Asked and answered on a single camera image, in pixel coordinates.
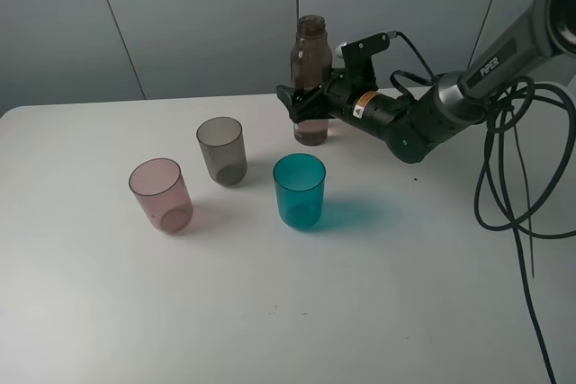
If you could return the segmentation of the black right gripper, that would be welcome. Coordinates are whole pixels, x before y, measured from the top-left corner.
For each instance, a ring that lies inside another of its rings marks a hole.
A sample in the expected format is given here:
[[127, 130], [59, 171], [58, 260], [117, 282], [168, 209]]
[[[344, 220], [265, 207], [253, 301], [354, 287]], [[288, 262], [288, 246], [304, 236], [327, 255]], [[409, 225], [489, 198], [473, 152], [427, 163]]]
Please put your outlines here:
[[309, 90], [287, 85], [278, 85], [275, 90], [293, 123], [326, 120], [330, 114], [378, 139], [387, 138], [389, 125], [412, 103], [380, 93], [375, 82], [353, 87], [344, 69], [334, 69], [328, 82]]

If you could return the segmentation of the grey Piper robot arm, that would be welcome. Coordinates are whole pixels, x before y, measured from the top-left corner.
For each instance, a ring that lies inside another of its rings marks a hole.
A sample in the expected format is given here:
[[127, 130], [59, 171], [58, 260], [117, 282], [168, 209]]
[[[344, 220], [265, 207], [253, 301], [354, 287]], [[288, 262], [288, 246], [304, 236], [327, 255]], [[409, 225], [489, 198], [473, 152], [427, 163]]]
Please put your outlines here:
[[389, 48], [396, 32], [347, 43], [344, 66], [309, 91], [285, 85], [277, 98], [295, 123], [336, 118], [385, 142], [401, 161], [415, 164], [471, 125], [484, 122], [491, 97], [545, 61], [575, 54], [575, 0], [533, 0], [525, 12], [463, 72], [432, 79], [419, 99], [377, 90], [373, 55]]

